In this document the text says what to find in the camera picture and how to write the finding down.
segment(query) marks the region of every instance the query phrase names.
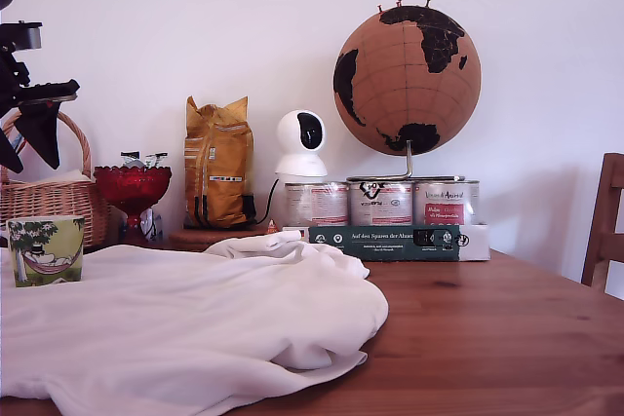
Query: basket handle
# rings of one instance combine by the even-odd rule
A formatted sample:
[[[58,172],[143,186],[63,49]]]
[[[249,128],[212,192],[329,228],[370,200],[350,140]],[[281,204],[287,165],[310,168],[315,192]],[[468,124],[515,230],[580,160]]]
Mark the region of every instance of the basket handle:
[[[16,112],[9,119],[7,119],[4,126],[2,127],[2,132],[5,136],[7,136],[7,138],[9,137],[11,130],[15,127],[16,120],[20,117],[20,115],[21,113],[19,111]],[[89,142],[87,141],[87,138],[78,128],[76,123],[69,119],[66,114],[63,114],[59,111],[58,119],[60,121],[63,121],[69,127],[69,129],[74,132],[74,134],[78,137],[78,141],[80,142],[80,146],[82,147],[82,173],[85,174],[89,179],[91,179],[91,148],[89,148]],[[22,145],[18,149],[18,153],[20,152],[21,148],[23,148],[23,146],[24,145]],[[3,185],[9,183],[9,170],[7,170],[4,166],[0,167],[0,180],[2,181]]]

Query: metal globe stand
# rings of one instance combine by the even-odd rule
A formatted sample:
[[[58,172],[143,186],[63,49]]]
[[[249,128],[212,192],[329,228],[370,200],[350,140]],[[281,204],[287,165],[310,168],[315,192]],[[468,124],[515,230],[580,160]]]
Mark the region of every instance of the metal globe stand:
[[[407,145],[407,164],[408,170],[405,174],[397,174],[397,175],[354,175],[352,177],[347,177],[349,182],[365,182],[369,180],[379,181],[379,182],[396,182],[396,181],[461,181],[465,180],[466,177],[463,175],[435,175],[435,176],[423,176],[416,177],[413,176],[413,165],[411,162],[411,140],[406,141]]]

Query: white fabric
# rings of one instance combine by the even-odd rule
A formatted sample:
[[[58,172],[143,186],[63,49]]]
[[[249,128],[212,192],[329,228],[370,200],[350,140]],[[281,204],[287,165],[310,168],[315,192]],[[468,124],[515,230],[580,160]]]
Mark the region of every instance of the white fabric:
[[[362,363],[388,312],[358,259],[292,234],[115,246],[85,255],[81,282],[27,288],[8,256],[2,395],[67,416],[215,415],[290,394]]]
[[[41,184],[45,182],[85,182],[85,181],[89,182],[90,178],[88,178],[80,170],[70,170],[68,172],[55,174],[51,177],[46,177],[45,179],[38,180],[37,183]]]

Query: metal can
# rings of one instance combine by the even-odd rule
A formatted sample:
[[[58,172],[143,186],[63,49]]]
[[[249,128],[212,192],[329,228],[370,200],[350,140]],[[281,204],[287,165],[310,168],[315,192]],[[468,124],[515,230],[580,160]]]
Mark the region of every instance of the metal can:
[[[346,226],[348,186],[345,182],[284,184],[286,226]]]
[[[479,224],[479,181],[417,182],[416,224]]]
[[[363,181],[349,183],[351,224],[402,226],[412,220],[412,183]]]

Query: cork globe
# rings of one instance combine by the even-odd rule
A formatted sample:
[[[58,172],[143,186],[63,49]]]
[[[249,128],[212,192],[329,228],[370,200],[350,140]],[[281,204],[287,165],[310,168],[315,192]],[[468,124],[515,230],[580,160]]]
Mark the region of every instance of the cork globe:
[[[414,155],[443,145],[479,99],[481,64],[470,36],[428,4],[367,19],[344,43],[333,73],[348,130],[389,155],[405,155],[408,140]]]

